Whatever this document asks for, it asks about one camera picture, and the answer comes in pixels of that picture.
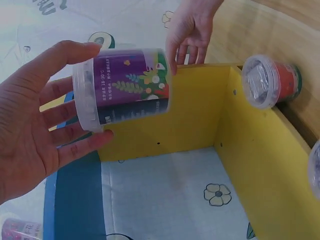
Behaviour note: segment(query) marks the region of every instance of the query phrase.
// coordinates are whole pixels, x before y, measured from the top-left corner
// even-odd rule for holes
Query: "container lid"
[[[12,212],[6,212],[4,214],[0,214],[0,240],[2,240],[2,228],[7,219],[20,219],[20,217]]]
[[[308,178],[313,194],[320,199],[320,140],[315,143],[309,155]]]
[[[242,68],[242,87],[252,106],[273,107],[279,97],[279,77],[272,59],[265,55],[249,57]]]
[[[73,94],[75,108],[83,130],[103,132],[100,125],[94,87],[93,59],[73,66]]]

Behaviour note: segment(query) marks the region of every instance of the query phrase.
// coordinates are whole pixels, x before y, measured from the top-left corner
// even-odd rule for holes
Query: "wooden surface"
[[[307,175],[310,148],[277,108],[251,107],[235,68],[225,96],[214,146],[257,238],[319,240],[320,204]]]
[[[275,60],[298,65],[303,89],[289,108],[299,118],[294,121],[305,124],[308,134],[317,138],[320,137],[319,13],[320,0],[225,0],[213,21],[207,56],[210,63],[234,63],[254,54],[267,54]]]
[[[214,144],[230,66],[193,65],[172,79],[166,114],[107,125],[115,133],[99,150],[101,161],[118,161],[189,151]]]

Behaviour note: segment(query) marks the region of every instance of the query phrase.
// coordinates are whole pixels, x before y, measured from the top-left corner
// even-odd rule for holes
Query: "fabric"
[[[133,240],[246,239],[248,219],[213,147],[101,167],[107,234]]]

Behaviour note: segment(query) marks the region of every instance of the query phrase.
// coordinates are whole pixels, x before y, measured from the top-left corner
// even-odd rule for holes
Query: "plastic tub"
[[[266,109],[296,98],[302,89],[302,77],[293,64],[254,55],[245,61],[242,68],[242,86],[252,106]]]
[[[313,194],[320,199],[320,140],[315,143],[309,155],[308,177]]]
[[[18,216],[7,213],[0,216],[0,240],[42,240],[43,225],[18,219]]]
[[[162,49],[108,49],[73,66],[73,93],[81,127],[103,126],[166,113],[171,71]]]

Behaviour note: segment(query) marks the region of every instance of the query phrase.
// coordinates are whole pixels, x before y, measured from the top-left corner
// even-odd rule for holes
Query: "blue edge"
[[[73,92],[68,93],[64,102],[73,97]],[[76,121],[77,117],[57,127],[63,128]],[[45,184],[43,239],[106,240],[101,186],[97,151],[49,176]]]

